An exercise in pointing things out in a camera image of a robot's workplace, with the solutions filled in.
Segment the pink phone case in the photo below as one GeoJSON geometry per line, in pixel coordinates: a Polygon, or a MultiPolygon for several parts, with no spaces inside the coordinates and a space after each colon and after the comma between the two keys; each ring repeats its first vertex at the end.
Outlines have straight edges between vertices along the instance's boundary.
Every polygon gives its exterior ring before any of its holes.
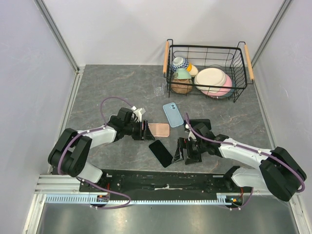
{"type": "Polygon", "coordinates": [[[149,129],[154,137],[168,137],[170,125],[167,123],[149,123],[149,129]]]}

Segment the black phone front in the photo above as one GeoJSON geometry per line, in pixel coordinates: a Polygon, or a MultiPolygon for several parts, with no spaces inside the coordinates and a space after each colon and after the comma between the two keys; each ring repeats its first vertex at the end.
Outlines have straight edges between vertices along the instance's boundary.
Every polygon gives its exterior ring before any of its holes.
{"type": "Polygon", "coordinates": [[[167,168],[172,164],[173,156],[160,140],[151,143],[149,149],[164,168],[167,168]]]}

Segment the phone with blue edge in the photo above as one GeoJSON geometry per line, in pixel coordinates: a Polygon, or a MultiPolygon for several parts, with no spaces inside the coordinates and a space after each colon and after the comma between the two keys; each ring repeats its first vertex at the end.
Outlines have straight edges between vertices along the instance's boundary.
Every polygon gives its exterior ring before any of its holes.
{"type": "Polygon", "coordinates": [[[189,123],[194,129],[199,128],[200,126],[206,126],[208,130],[212,129],[209,119],[190,119],[189,123]]]}

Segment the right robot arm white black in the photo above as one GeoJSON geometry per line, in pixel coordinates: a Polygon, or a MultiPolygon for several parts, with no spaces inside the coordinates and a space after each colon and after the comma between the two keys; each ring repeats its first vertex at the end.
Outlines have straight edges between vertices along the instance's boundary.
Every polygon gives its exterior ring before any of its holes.
{"type": "Polygon", "coordinates": [[[227,135],[214,135],[209,119],[184,122],[187,138],[179,138],[173,162],[183,160],[186,165],[202,161],[202,154],[232,159],[249,166],[233,166],[226,172],[223,186],[229,192],[239,187],[268,190],[282,201],[289,201],[295,193],[304,191],[305,172],[287,150],[260,149],[240,143],[227,135]]]}

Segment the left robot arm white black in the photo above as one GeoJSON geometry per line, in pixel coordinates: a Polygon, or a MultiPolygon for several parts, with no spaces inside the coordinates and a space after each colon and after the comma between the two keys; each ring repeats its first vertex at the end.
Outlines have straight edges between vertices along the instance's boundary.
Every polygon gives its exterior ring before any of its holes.
{"type": "Polygon", "coordinates": [[[78,177],[90,181],[97,192],[105,190],[107,180],[103,171],[87,162],[89,151],[99,145],[116,142],[124,136],[133,140],[155,140],[148,121],[143,119],[144,108],[121,108],[117,115],[110,116],[107,124],[98,128],[76,131],[65,129],[48,156],[48,163],[60,175],[78,177]]]}

